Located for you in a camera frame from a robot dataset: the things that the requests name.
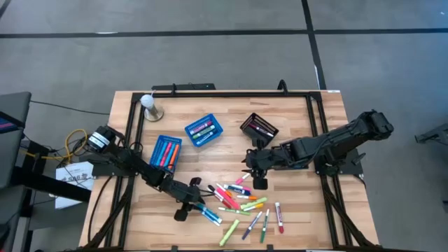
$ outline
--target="metal rod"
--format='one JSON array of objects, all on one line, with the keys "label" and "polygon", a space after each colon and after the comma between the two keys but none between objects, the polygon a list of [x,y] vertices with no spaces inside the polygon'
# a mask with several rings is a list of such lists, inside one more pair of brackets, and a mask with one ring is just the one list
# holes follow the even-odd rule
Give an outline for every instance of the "metal rod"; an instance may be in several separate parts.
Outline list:
[{"label": "metal rod", "polygon": [[[310,94],[316,92],[294,92],[288,91],[288,97],[306,97]],[[135,93],[136,95],[144,95],[145,93]],[[172,93],[160,93],[155,92],[153,94],[154,98],[170,98],[170,97],[285,97],[283,91],[279,90],[277,92],[179,92],[176,94]]]},{"label": "metal rod", "polygon": [[[305,97],[305,99],[307,100],[308,116],[309,116],[309,123],[311,125],[311,131],[313,133],[313,137],[317,137],[317,135],[318,135],[317,125],[316,125],[316,119],[314,118],[314,109],[313,109],[311,97],[307,96],[307,97]],[[328,184],[327,176],[320,175],[320,178],[321,178],[322,188],[325,188],[325,185]],[[333,248],[335,248],[339,244],[339,241],[337,239],[335,217],[333,216],[333,209],[331,207],[331,203],[325,198],[325,193],[323,192],[323,190],[322,190],[322,193],[323,193],[323,201],[325,202],[325,211],[327,212],[328,229],[330,230],[331,244],[332,244]]]},{"label": "metal rod", "polygon": [[[136,131],[136,136],[135,136],[136,143],[140,143],[140,140],[141,140],[141,133],[143,132],[144,113],[145,113],[145,107],[143,105],[141,105],[140,113],[139,113],[139,121],[137,123],[137,131]],[[130,186],[131,196],[130,196],[129,202],[126,203],[125,208],[123,209],[123,217],[122,217],[122,221],[121,221],[120,236],[118,237],[118,245],[121,247],[125,247],[127,223],[129,221],[129,214],[130,214],[130,210],[131,210],[132,191],[134,189],[134,182],[135,182],[134,176],[129,177],[127,180],[127,186]]]},{"label": "metal rod", "polygon": [[[113,191],[111,212],[113,212],[113,210],[117,207],[118,200],[120,199],[122,182],[123,177],[117,176],[117,181],[115,182],[115,189]],[[106,239],[104,240],[104,247],[111,246],[112,236],[113,236],[113,225],[111,226],[111,229],[106,233]]]},{"label": "metal rod", "polygon": [[[134,120],[136,105],[137,105],[136,102],[131,102],[131,105],[129,108],[129,115],[127,117],[126,132],[125,132],[125,143],[124,143],[126,146],[129,145],[129,140],[130,140],[131,131],[132,131],[132,121]],[[123,177],[117,176],[117,181],[115,182],[115,189],[113,191],[111,212],[113,212],[113,210],[117,207],[118,202],[120,200],[122,184],[123,184]],[[111,229],[106,234],[106,239],[104,240],[104,247],[111,246],[112,237],[113,237],[113,225],[112,225]]]},{"label": "metal rod", "polygon": [[[326,133],[326,132],[328,132],[328,125],[327,125],[327,119],[325,116],[325,111],[323,110],[322,99],[318,99],[316,102],[317,102],[317,107],[319,110],[319,116],[321,119],[322,130],[324,133]],[[341,189],[341,183],[339,181],[339,176],[336,174],[331,177],[332,177],[333,185],[335,187],[336,200],[339,202],[339,205],[341,206],[342,210],[345,211],[344,197],[342,196],[342,189]],[[350,230],[344,222],[342,222],[342,231],[344,233],[345,244],[349,245],[349,246],[353,245]]]}]

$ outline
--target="yellow cable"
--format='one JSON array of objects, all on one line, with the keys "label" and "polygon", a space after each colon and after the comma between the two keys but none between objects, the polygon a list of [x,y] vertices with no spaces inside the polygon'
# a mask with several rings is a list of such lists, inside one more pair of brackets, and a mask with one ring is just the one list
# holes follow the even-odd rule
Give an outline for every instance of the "yellow cable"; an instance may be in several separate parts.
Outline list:
[{"label": "yellow cable", "polygon": [[[77,133],[77,132],[82,132],[82,133],[84,133],[84,137],[85,137],[85,139],[84,139],[83,144],[81,144],[81,146],[80,146],[79,148],[77,148],[73,153],[70,153],[70,149],[69,149],[70,138],[71,138],[71,136],[73,136],[73,135],[74,135],[75,133]],[[77,153],[78,151],[82,150],[83,147],[86,145],[87,140],[88,140],[87,132],[86,132],[84,129],[75,129],[74,131],[72,131],[72,132],[65,138],[65,150],[66,150],[66,152],[67,152],[66,155],[64,155],[64,156],[62,156],[62,157],[43,156],[43,157],[41,157],[41,158],[43,158],[43,159],[47,159],[47,160],[61,160],[61,159],[64,159],[64,158],[68,158],[68,159],[69,159],[69,163],[70,163],[70,162],[71,162],[71,156],[72,156],[73,154]],[[23,150],[21,150],[21,151],[22,151],[23,153],[25,153],[26,155],[30,156],[30,157],[33,157],[33,158],[36,157],[36,154],[29,153],[29,152],[26,152],[26,151],[23,151]]]}]

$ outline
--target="concrete floor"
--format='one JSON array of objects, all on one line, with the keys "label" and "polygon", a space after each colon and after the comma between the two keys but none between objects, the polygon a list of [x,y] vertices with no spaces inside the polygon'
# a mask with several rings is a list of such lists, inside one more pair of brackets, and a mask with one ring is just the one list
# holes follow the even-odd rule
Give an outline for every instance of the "concrete floor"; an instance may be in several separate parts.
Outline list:
[{"label": "concrete floor", "polygon": [[[315,29],[448,27],[442,0],[312,0],[309,6]],[[298,0],[12,0],[0,19],[0,33],[305,28]],[[445,251],[447,149],[416,144],[414,135],[448,121],[448,34],[316,40],[327,87],[342,91],[348,117],[377,109],[395,126],[390,139],[360,148],[381,244]],[[1,94],[27,90],[37,101],[102,112],[116,90],[153,85],[272,89],[283,78],[290,89],[318,88],[307,35],[0,39],[0,76]],[[91,132],[106,122],[102,115],[32,104],[25,132],[56,148],[71,130]],[[75,248],[85,205],[56,218],[45,215],[52,207],[36,207],[31,225],[53,227],[35,232],[32,249]]]}]

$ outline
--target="wooden table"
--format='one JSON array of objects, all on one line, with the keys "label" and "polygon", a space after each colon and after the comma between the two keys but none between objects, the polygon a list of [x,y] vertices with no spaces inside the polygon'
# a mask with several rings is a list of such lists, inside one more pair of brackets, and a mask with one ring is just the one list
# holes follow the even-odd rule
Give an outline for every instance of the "wooden table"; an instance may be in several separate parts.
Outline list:
[{"label": "wooden table", "polygon": [[[347,116],[339,92],[322,91],[323,105],[331,129],[344,125]],[[108,125],[125,132],[132,92],[116,92]],[[181,156],[178,161],[175,179],[189,183],[195,176],[202,177],[201,188],[215,183],[232,183],[243,175],[246,169],[244,159],[246,149],[253,148],[251,140],[239,129],[239,126],[252,112],[256,112],[279,129],[279,133],[270,145],[297,137],[311,136],[307,105],[304,98],[160,98],[156,104],[163,106],[164,118],[159,122],[145,120],[141,143],[144,146],[143,159],[149,160],[157,137],[166,134],[182,138]],[[137,128],[139,106],[135,113],[133,130]],[[316,105],[314,112],[317,125],[320,125]],[[197,119],[213,113],[224,129],[220,137],[201,148],[192,145],[186,136],[184,127]],[[330,235],[326,210],[323,203],[321,182],[314,173],[314,166],[298,171],[269,171],[268,190],[256,190],[254,195],[266,196],[267,203],[262,210],[270,209],[269,223],[265,243],[260,244],[263,220],[259,221],[250,235],[243,241],[242,234],[253,220],[251,216],[218,211],[221,203],[214,197],[206,197],[206,205],[217,212],[223,222],[220,227],[210,223],[200,213],[190,213],[186,222],[173,219],[180,204],[170,196],[157,192],[137,178],[132,196],[125,249],[265,249],[273,244],[275,249],[329,249]],[[106,178],[94,182],[90,204],[87,210],[80,246],[87,243],[87,230],[92,208],[99,189]],[[377,243],[372,214],[364,185],[350,175],[340,176],[346,212],[359,230],[374,243]],[[115,186],[115,179],[107,185],[94,214],[92,235],[102,226],[109,215]],[[252,187],[252,178],[246,179],[244,186]],[[274,202],[280,202],[283,211],[285,232],[279,233]],[[241,222],[225,247],[218,246],[219,241],[231,226],[234,219]],[[335,213],[339,242],[344,243],[339,216]],[[121,217],[115,223],[112,244],[117,244]]]}]

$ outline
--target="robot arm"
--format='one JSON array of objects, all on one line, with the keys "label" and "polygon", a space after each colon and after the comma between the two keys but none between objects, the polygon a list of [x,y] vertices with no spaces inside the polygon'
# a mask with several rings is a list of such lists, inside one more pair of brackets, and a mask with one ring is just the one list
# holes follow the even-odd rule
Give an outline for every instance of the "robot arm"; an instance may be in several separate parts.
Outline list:
[{"label": "robot arm", "polygon": [[389,138],[393,126],[383,113],[364,112],[347,125],[316,137],[303,137],[281,143],[270,150],[247,150],[246,166],[253,186],[267,189],[264,178],[269,169],[304,169],[317,157],[328,165],[340,165],[347,153],[368,140]]},{"label": "robot arm", "polygon": [[183,206],[176,212],[174,219],[184,221],[187,218],[188,211],[193,208],[191,203],[204,203],[201,197],[200,184],[201,178],[193,178],[190,185],[173,179],[173,174],[144,162],[134,150],[128,146],[116,145],[116,138],[123,142],[123,134],[117,132],[109,126],[98,127],[98,129],[89,137],[87,145],[90,151],[102,155],[109,162],[120,169],[125,169],[133,173],[139,173],[146,184],[160,192],[167,193],[177,202],[182,202]]}]

